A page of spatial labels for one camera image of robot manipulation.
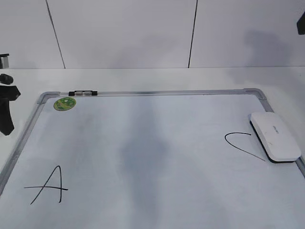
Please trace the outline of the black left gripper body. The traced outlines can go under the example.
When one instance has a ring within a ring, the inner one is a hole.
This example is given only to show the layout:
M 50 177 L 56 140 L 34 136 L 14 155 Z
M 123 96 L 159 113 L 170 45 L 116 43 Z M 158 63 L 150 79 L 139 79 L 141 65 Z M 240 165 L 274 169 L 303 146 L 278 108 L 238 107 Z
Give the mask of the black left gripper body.
M 15 101 L 20 95 L 17 86 L 12 86 L 13 77 L 4 73 L 0 74 L 0 98 Z

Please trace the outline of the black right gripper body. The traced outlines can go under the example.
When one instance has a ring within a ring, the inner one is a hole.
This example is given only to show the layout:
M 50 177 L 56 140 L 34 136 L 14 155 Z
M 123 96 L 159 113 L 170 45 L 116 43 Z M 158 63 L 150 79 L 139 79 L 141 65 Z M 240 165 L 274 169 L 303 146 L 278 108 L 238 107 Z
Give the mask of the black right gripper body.
M 305 12 L 296 23 L 299 35 L 305 35 Z

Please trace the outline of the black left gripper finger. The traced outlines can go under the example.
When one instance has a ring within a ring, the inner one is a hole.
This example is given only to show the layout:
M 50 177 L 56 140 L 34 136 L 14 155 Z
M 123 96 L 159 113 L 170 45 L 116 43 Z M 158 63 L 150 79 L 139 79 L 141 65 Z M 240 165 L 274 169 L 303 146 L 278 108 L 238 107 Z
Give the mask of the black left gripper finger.
M 8 100 L 0 101 L 0 132 L 8 136 L 14 130 Z

